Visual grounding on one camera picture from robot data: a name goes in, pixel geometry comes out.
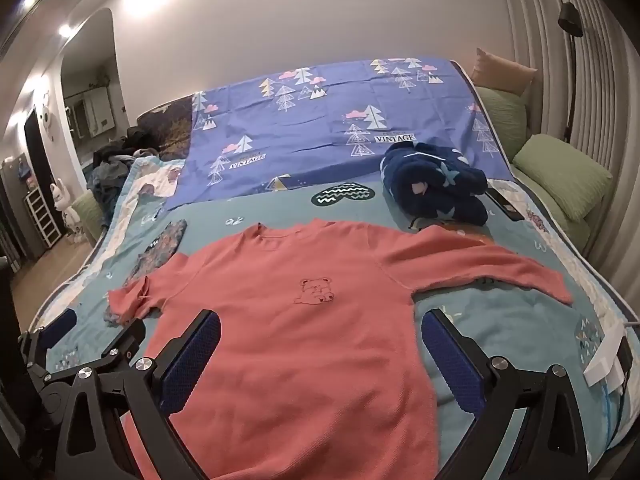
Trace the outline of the white shelf rack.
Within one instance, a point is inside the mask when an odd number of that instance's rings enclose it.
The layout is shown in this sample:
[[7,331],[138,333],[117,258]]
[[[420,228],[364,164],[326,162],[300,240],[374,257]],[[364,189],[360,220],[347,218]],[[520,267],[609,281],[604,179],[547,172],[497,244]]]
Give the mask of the white shelf rack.
[[36,229],[47,249],[51,249],[62,237],[61,230],[44,200],[40,187],[36,186],[24,198],[25,205],[32,216]]

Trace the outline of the teal patterned quilt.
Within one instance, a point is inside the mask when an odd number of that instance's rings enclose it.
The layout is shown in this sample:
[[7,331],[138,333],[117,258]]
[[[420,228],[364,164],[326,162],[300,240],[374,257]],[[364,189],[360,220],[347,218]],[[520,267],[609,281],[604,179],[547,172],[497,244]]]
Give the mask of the teal patterned quilt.
[[[111,225],[89,260],[39,309],[32,322],[35,327],[49,324],[68,309],[77,315],[75,327],[49,353],[51,370],[96,358],[116,335],[106,319],[106,295],[126,280],[140,254],[171,222],[186,222],[180,243],[185,254],[258,222],[274,228],[314,219],[364,221],[405,232],[420,228],[419,221],[397,209],[375,179],[211,200],[169,211],[164,203],[175,191],[181,167],[181,162],[154,157],[135,162]],[[638,418],[639,378],[631,375],[625,389],[608,392],[605,384],[587,386],[582,372],[606,331],[632,321],[631,310],[565,243],[544,206],[527,188],[499,182],[498,190],[523,218],[513,222],[497,206],[489,205],[485,233],[512,252],[561,272],[573,303],[563,306],[534,290],[482,283],[429,292],[416,300],[416,310],[442,310],[460,333],[473,338],[485,352],[502,354],[524,370],[563,365],[582,415],[588,463],[600,466]]]

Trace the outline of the black remote control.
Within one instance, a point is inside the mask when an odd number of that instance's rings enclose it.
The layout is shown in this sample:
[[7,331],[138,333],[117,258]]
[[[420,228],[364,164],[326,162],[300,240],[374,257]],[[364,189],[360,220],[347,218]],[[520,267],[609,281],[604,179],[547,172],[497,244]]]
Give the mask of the black remote control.
[[486,195],[498,206],[498,208],[514,222],[523,221],[523,215],[495,188],[487,189]]

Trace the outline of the green pillow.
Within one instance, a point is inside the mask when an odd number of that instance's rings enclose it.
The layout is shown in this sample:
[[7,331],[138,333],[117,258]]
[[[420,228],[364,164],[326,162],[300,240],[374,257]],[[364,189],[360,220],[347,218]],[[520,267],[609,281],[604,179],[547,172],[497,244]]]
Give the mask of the green pillow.
[[475,90],[494,125],[506,158],[512,162],[529,137],[525,103],[511,92],[485,87]]
[[534,134],[513,157],[572,221],[585,219],[605,198],[612,174],[588,155],[548,134]]

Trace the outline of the pink knit sweater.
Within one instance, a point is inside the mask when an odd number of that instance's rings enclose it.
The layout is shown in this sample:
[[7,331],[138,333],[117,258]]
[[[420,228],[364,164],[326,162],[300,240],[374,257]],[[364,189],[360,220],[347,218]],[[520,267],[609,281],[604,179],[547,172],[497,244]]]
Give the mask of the pink knit sweater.
[[562,275],[441,226],[252,226],[108,295],[121,321],[151,310],[157,356],[198,314],[221,340],[172,422],[209,479],[431,479],[437,399],[413,297],[483,278],[570,304]]

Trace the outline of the green cushion left side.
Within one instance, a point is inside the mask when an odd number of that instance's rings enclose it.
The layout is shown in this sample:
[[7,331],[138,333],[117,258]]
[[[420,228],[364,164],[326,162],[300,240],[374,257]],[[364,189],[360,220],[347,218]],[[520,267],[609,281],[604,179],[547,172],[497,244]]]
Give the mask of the green cushion left side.
[[93,192],[85,190],[73,201],[72,208],[79,217],[82,232],[85,233],[88,241],[95,245],[100,240],[104,227],[103,212]]

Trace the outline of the dark patterned pillow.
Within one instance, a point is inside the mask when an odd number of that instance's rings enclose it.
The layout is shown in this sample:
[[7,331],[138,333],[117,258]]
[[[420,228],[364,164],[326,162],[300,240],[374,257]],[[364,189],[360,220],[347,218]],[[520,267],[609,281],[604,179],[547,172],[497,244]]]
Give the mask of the dark patterned pillow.
[[161,160],[185,159],[192,131],[192,96],[183,96],[148,110],[137,126],[149,133]]

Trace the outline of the pile of dark clothes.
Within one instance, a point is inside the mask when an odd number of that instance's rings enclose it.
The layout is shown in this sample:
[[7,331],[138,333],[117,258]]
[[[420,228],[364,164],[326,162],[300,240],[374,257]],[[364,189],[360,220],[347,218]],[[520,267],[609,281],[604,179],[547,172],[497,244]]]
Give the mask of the pile of dark clothes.
[[124,136],[108,142],[93,153],[93,170],[87,188],[102,212],[101,226],[106,229],[113,214],[136,154],[157,155],[160,147],[149,131],[131,127]]

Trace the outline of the navy star fleece garment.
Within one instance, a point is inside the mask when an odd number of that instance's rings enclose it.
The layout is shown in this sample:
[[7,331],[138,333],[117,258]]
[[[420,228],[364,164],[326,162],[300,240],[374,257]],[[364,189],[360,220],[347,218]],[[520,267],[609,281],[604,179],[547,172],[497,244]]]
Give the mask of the navy star fleece garment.
[[381,180],[405,214],[484,226],[488,213],[480,196],[488,190],[483,170],[456,148],[423,142],[393,144],[384,154]]

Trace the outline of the black floor lamp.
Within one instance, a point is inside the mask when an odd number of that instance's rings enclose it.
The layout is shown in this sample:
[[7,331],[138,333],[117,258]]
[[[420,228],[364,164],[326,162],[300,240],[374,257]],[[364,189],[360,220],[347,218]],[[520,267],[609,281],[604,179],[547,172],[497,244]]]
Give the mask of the black floor lamp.
[[576,40],[584,36],[582,16],[574,3],[564,1],[560,7],[558,25],[567,36],[568,44],[568,74],[570,75],[570,102],[568,102],[567,120],[563,140],[570,143],[572,137],[577,92],[577,48]]

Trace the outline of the white bear figurine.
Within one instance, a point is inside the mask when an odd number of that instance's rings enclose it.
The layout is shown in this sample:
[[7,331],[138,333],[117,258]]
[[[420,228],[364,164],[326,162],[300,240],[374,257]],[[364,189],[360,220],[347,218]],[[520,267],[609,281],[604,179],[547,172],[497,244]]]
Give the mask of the white bear figurine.
[[84,239],[79,214],[74,211],[70,192],[61,179],[56,179],[50,184],[50,191],[55,209],[61,214],[65,224],[68,237],[74,244],[80,243]]

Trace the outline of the floral patterned folded garment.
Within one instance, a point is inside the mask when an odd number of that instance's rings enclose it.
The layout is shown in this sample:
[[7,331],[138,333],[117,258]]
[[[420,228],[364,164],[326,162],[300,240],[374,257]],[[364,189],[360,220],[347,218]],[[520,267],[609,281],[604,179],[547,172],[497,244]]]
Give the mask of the floral patterned folded garment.
[[158,237],[137,256],[129,275],[121,288],[107,293],[107,308],[104,320],[109,326],[124,326],[132,320],[146,318],[152,307],[145,307],[149,293],[148,275],[159,269],[177,252],[188,227],[186,220],[169,222]]

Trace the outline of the purple tree print sheet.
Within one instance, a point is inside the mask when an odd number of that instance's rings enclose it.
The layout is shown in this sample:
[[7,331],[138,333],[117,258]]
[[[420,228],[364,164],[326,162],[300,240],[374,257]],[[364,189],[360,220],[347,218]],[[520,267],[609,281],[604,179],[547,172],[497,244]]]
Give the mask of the purple tree print sheet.
[[489,179],[512,172],[480,97],[446,58],[302,66],[192,96],[189,154],[169,210],[355,178],[388,148],[455,148]]

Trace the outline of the green pillow far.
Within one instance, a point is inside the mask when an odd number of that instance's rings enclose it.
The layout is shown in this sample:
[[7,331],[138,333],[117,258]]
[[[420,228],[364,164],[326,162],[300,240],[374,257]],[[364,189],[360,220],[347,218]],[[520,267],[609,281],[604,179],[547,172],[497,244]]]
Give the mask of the green pillow far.
[[494,125],[506,158],[512,162],[529,137],[525,103],[511,92],[485,87],[475,90]]

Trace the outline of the green pillow near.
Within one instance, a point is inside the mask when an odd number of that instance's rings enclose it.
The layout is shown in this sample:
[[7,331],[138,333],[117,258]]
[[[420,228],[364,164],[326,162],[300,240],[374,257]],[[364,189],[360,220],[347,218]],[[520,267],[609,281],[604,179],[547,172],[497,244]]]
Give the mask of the green pillow near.
[[612,174],[588,155],[548,134],[534,134],[513,157],[572,221],[585,219],[605,198]]

